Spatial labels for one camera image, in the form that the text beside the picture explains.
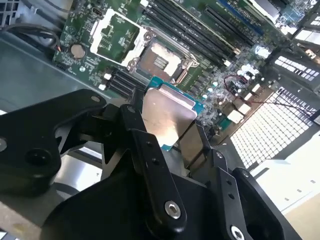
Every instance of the blue ram slot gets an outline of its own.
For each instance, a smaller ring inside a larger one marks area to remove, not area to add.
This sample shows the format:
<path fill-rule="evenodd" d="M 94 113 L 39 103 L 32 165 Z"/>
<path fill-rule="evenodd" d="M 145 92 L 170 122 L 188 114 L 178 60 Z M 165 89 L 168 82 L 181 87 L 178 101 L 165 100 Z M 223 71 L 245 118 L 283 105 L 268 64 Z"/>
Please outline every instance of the blue ram slot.
<path fill-rule="evenodd" d="M 226 1 L 224 0 L 218 0 L 226 9 L 229 10 L 234 16 L 239 18 L 245 25 L 248 26 L 248 28 L 251 28 L 253 31 L 255 31 L 259 35 L 263 35 L 264 31 L 258 26 L 253 25 L 251 22 L 249 22 L 246 17 L 244 17 L 241 13 L 239 13 L 236 9 L 234 9 L 232 6 L 230 6 Z"/>

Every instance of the cable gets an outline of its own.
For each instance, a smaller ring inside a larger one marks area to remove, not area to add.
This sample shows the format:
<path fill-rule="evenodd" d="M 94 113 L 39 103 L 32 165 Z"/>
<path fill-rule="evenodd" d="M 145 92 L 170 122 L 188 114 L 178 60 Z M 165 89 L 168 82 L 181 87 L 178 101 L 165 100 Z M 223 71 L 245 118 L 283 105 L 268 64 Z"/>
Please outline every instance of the cable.
<path fill-rule="evenodd" d="M 74 10 L 67 10 L 67 9 L 59 7 L 58 5 L 55 5 L 50 0 L 43 0 L 43 1 L 46 2 L 47 4 L 49 4 L 51 7 L 59 10 L 60 12 L 67 13 L 67 14 L 77 14 L 77 13 L 79 13 L 81 11 L 81 9 L 82 9 L 82 6 L 85 3 L 85 0 L 82 0 Z"/>
<path fill-rule="evenodd" d="M 11 24 L 11 25 L 3 27 L 0 30 L 0 33 L 8 32 L 12 29 L 14 29 L 17 32 L 19 30 L 21 30 L 22 33 L 23 33 L 23 31 L 27 30 L 27 31 L 30 31 L 29 33 L 27 33 L 30 35 L 37 35 L 37 34 L 39 35 L 40 33 L 49 33 L 52 35 L 52 38 L 55 40 L 53 47 L 54 48 L 56 47 L 58 49 L 58 51 L 61 52 L 60 39 L 59 39 L 58 35 L 50 28 L 47 28 L 47 27 L 41 26 L 41 25 L 37 25 L 37 24 L 31 24 L 31 23 L 15 23 L 15 24 Z"/>
<path fill-rule="evenodd" d="M 309 114 L 313 114 L 316 111 L 311 111 L 311 110 L 306 110 L 306 109 L 302 109 L 301 107 L 298 106 L 293 106 L 293 105 L 289 105 L 289 104 L 285 104 L 285 103 L 280 103 L 280 102 L 267 102 L 267 101 L 247 101 L 248 103 L 251 104 L 273 104 L 273 105 L 280 105 L 280 106 L 285 106 L 287 108 L 294 108 L 294 109 L 298 109 L 300 111 L 303 111 L 305 113 L 309 113 Z"/>
<path fill-rule="evenodd" d="M 60 30 L 63 29 L 64 25 L 65 25 L 65 21 L 62 19 L 59 19 L 59 17 L 57 17 L 57 19 L 47 15 L 42 9 L 37 8 L 36 6 L 34 6 L 33 4 L 31 4 L 29 2 L 29 0 L 21 0 L 23 2 L 23 4 L 29 8 L 30 10 L 32 8 L 35 8 L 36 11 L 35 13 L 38 14 L 40 17 L 42 17 L 43 19 L 47 20 L 48 22 L 54 24 L 57 28 L 59 28 Z"/>
<path fill-rule="evenodd" d="M 234 78 L 242 78 L 242 76 L 239 76 L 239 75 L 228 75 L 226 76 L 224 79 L 223 79 L 223 82 L 224 82 L 224 86 L 225 86 L 225 89 L 230 93 L 230 90 L 229 90 L 229 87 L 227 85 L 227 79 L 228 78 L 231 78 L 231 77 L 234 77 Z M 298 106 L 293 106 L 293 105 L 290 105 L 290 104 L 285 104 L 285 103 L 280 103 L 280 102 L 267 102 L 267 101 L 247 101 L 247 100 L 244 100 L 238 96 L 235 96 L 235 98 L 238 98 L 240 99 L 241 101 L 243 101 L 244 103 L 250 103 L 250 104 L 273 104 L 273 105 L 280 105 L 280 106 L 285 106 L 287 108 L 294 108 L 294 109 L 298 109 L 300 111 L 303 111 L 305 113 L 308 113 L 308 114 L 312 114 L 312 113 L 315 113 L 316 111 L 311 111 L 311 110 L 306 110 L 306 109 L 302 109 L 301 107 L 298 107 Z"/>

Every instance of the gray metal panel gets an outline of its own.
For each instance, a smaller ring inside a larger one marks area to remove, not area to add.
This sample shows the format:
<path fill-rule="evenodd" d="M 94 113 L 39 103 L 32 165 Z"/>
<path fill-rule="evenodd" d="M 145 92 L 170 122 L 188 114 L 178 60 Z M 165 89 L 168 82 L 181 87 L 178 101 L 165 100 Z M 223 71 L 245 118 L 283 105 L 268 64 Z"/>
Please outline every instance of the gray metal panel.
<path fill-rule="evenodd" d="M 19 0 L 0 0 L 0 27 L 15 23 L 18 6 Z"/>
<path fill-rule="evenodd" d="M 94 90 L 13 37 L 0 38 L 0 52 L 0 110 L 10 112 L 79 89 Z"/>

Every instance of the black bracket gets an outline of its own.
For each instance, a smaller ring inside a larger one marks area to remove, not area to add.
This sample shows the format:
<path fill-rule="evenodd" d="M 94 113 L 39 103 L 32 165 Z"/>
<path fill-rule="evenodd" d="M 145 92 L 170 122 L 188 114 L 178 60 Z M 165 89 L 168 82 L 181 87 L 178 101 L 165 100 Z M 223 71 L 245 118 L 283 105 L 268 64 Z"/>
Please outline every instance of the black bracket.
<path fill-rule="evenodd" d="M 59 148 L 73 124 L 106 104 L 82 89 L 0 116 L 0 192 L 45 192 L 60 169 Z"/>

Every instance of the metal screw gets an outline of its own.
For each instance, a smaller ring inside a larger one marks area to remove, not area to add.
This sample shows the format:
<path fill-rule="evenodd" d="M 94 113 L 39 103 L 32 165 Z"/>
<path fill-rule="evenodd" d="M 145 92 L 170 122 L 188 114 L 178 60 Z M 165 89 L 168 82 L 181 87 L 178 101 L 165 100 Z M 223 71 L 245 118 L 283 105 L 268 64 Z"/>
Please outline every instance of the metal screw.
<path fill-rule="evenodd" d="M 242 170 L 241 172 L 246 178 L 250 177 L 250 174 L 246 170 Z"/>
<path fill-rule="evenodd" d="M 4 151 L 7 148 L 7 142 L 0 137 L 0 152 Z"/>
<path fill-rule="evenodd" d="M 152 33 L 151 32 L 146 32 L 144 35 L 144 40 L 145 41 L 150 41 L 152 38 Z"/>
<path fill-rule="evenodd" d="M 178 219 L 181 216 L 180 207 L 174 201 L 167 201 L 164 204 L 165 212 L 173 219 Z"/>
<path fill-rule="evenodd" d="M 220 159 L 222 159 L 224 156 L 220 153 L 220 152 L 216 152 L 216 155 L 220 158 Z"/>
<path fill-rule="evenodd" d="M 100 102 L 100 99 L 97 96 L 92 96 L 91 99 L 97 103 Z"/>
<path fill-rule="evenodd" d="M 244 234 L 236 226 L 231 226 L 231 233 L 236 240 L 245 240 Z"/>
<path fill-rule="evenodd" d="M 128 110 L 129 110 L 130 112 L 132 112 L 133 114 L 136 113 L 136 111 L 134 110 L 134 108 L 133 108 L 132 106 L 128 106 Z"/>
<path fill-rule="evenodd" d="M 86 68 L 84 66 L 79 67 L 80 72 L 84 72 L 85 70 L 86 70 Z"/>

